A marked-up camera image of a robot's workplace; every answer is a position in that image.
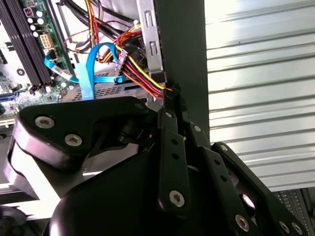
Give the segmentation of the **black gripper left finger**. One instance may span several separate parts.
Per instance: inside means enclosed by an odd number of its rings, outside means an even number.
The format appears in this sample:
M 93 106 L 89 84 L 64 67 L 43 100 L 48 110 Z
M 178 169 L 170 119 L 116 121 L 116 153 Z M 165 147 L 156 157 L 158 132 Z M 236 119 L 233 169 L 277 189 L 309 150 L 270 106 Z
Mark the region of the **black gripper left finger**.
M 8 163 L 17 174 L 13 185 L 39 198 L 32 216 L 52 218 L 71 189 L 135 155 L 186 152 L 175 93 L 163 92 L 157 111 L 132 96 L 23 109 Z

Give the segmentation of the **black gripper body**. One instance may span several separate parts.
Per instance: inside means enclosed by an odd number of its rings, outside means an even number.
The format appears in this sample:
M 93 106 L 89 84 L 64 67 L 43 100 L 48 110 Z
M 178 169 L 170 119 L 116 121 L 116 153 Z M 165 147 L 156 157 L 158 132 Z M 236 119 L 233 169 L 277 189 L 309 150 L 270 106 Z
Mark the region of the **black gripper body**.
M 218 200 L 184 150 L 135 155 L 71 189 L 51 236 L 222 236 Z

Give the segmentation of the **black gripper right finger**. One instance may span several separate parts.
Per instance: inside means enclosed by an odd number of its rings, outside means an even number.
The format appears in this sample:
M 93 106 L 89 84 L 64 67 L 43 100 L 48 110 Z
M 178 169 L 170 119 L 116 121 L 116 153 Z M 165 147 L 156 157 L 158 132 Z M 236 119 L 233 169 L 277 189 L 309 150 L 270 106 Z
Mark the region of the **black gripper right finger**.
M 195 166 L 211 184 L 218 203 L 218 232 L 224 236 L 306 236 L 298 219 L 245 163 L 222 142 L 210 145 L 191 122 L 184 99 L 174 95 L 176 116 L 194 154 Z

